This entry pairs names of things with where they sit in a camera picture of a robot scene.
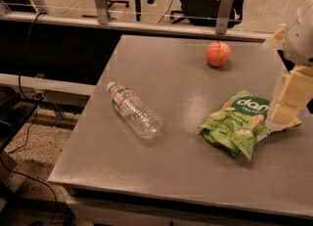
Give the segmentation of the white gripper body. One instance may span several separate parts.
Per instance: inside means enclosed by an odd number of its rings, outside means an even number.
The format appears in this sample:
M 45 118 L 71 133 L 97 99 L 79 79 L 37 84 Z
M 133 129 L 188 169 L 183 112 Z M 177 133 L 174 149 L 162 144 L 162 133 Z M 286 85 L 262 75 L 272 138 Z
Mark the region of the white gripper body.
M 296 65 L 313 66 L 313 0 L 305 0 L 288 22 L 283 52 Z

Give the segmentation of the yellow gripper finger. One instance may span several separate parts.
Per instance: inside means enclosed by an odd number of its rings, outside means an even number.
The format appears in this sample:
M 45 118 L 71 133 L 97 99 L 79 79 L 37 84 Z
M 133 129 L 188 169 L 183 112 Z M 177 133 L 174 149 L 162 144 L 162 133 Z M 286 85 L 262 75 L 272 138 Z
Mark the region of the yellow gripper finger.
M 282 25 L 273 34 L 271 34 L 263 43 L 265 48 L 282 50 L 284 43 L 286 26 Z
M 281 70 L 270 102 L 269 122 L 290 124 L 313 98 L 313 67 L 297 65 Z

